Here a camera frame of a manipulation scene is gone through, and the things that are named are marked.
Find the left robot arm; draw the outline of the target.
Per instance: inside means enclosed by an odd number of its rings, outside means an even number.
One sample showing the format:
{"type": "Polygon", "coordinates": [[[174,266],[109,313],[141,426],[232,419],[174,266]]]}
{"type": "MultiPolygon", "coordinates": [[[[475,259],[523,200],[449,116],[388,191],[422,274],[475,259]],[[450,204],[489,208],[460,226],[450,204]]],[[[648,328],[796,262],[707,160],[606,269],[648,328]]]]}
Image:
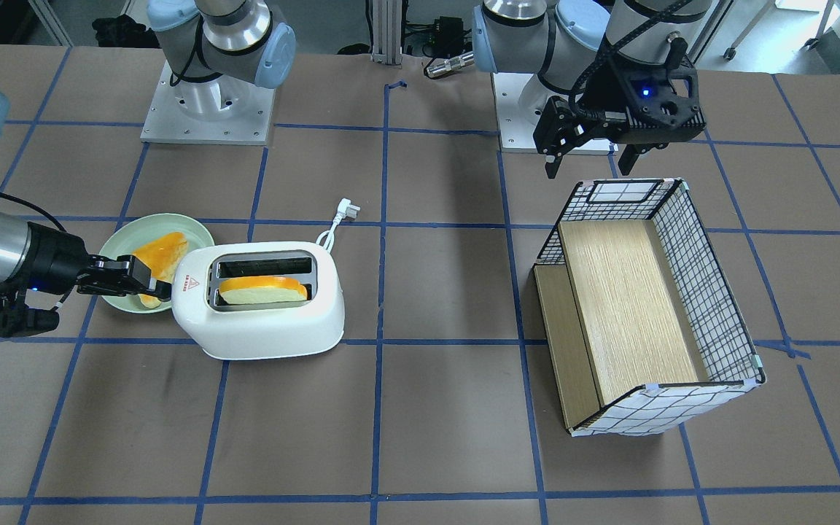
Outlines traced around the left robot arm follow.
{"type": "Polygon", "coordinates": [[[700,136],[707,121],[686,34],[709,1],[483,1],[480,70],[532,74],[543,88],[534,149],[553,179],[567,153],[604,139],[628,175],[652,149],[700,136]]]}

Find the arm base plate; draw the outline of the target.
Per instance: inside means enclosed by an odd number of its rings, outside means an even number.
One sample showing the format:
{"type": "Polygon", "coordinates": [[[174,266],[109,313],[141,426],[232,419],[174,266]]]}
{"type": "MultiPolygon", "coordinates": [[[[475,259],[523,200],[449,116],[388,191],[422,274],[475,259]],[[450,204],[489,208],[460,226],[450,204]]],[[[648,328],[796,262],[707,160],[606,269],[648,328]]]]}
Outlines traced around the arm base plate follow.
{"type": "Polygon", "coordinates": [[[266,146],[276,90],[232,77],[174,79],[164,63],[140,139],[146,143],[266,146]]]}
{"type": "Polygon", "coordinates": [[[492,87],[500,149],[506,153],[535,153],[534,129],[554,92],[544,87],[536,74],[527,73],[493,73],[492,87]]]}

